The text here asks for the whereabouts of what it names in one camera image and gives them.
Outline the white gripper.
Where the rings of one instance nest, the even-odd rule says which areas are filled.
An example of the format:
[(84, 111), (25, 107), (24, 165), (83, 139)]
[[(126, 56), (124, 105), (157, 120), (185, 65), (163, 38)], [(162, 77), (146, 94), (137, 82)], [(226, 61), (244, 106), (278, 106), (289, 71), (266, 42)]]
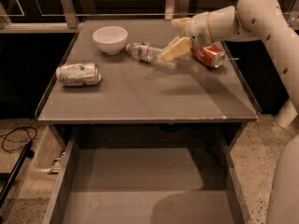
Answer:
[(209, 13), (204, 12), (191, 18), (180, 18), (171, 20), (172, 27), (184, 33), (184, 37), (175, 37), (158, 55), (159, 63), (167, 63), (186, 53), (192, 46), (202, 48), (212, 43), (208, 28)]

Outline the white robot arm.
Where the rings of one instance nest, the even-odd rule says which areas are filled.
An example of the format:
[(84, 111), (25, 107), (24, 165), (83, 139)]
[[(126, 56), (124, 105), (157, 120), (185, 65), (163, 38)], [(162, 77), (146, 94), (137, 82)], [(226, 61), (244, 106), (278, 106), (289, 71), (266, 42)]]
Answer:
[[(286, 22), (278, 0), (238, 0), (212, 12), (171, 21), (183, 33), (158, 55), (160, 62), (180, 57), (192, 47), (253, 35), (260, 39), (299, 113), (299, 35)], [(274, 172), (265, 224), (299, 224), (299, 135), (279, 156)]]

